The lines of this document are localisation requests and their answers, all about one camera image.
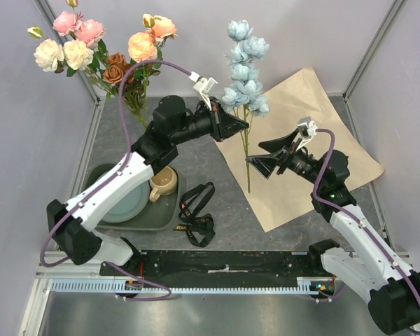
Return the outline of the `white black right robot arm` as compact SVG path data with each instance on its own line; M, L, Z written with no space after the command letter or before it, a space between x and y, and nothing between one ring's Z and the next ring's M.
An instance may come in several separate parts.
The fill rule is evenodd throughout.
M350 175L349 158L335 149L329 129L315 133L330 136L328 151L316 159L297 139L298 131L259 146L266 152L251 155L246 162L266 179L290 170L312 183L311 203L354 249L359 260L334 243L320 243L306 259L317 276L334 274L367 305L376 326L386 335L408 330L420 335L420 272L405 262L367 220L345 181Z

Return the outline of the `brown rose stem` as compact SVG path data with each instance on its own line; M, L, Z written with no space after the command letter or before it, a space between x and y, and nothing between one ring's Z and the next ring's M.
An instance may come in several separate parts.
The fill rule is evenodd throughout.
M118 94L123 76L130 69L123 54L117 52L107 59L107 68L103 73L104 82L110 85L113 94ZM144 69L138 69L138 74L131 74L123 88L123 102L134 117L147 128L148 123L143 115L146 108L146 87L144 85Z

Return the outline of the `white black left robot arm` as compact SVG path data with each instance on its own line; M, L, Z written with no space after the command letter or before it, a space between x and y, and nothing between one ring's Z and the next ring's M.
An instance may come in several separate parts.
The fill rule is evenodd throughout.
M209 135L221 142L247 129L249 124L226 111L212 97L196 110L183 98L163 97L153 111L145 133L131 144L121 161L92 186L65 203L58 199L47 207L50 237L76 265L93 258L114 263L124 275L139 269L139 257L123 239L96 232L104 215L120 200L168 166L178 155L177 146Z

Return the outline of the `black printed ribbon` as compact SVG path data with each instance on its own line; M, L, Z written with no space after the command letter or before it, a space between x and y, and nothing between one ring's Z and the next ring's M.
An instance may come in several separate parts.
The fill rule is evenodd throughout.
M179 202L178 218L181 223L174 227L176 232L185 232L188 241L198 248L205 248L215 236L214 219L210 213L200 216L200 211L214 196L212 182L199 184L185 192Z

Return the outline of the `cream white rose stem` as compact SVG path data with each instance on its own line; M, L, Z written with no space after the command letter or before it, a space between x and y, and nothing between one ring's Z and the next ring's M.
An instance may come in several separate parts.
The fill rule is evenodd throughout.
M64 64L73 71L84 71L93 61L94 51L83 41L74 39L60 45L46 38L37 26L29 27L27 33L35 39L42 39L33 56L44 72L60 72Z

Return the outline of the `pink rose stem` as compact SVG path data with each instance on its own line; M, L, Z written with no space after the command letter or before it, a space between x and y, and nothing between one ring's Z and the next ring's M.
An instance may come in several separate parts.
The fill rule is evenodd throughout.
M104 25L93 19L84 20L80 12L76 12L78 1L66 1L71 11L62 11L53 21L52 27L60 36L70 35L82 41L90 49L98 47L104 38L106 30Z

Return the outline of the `light blue flower stem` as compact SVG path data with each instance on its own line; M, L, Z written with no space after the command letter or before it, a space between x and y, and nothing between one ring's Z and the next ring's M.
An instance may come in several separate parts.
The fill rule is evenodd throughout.
M264 60L270 45L264 38L253 35L246 20L232 20L227 26L227 36L234 42L227 57L232 81L224 88L222 102L225 109L245 122L264 117L270 112L260 70L256 61Z

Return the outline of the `peach rose stem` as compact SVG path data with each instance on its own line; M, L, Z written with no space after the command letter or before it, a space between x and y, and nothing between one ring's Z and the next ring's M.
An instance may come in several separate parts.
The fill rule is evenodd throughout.
M146 30L129 38L129 64L126 65L125 72L134 64L148 60L161 60L162 48L167 39L176 37L176 25L168 17L145 13L142 20ZM141 65L126 80L125 99L135 111L144 107L150 77L158 76L160 67L161 64L158 63Z

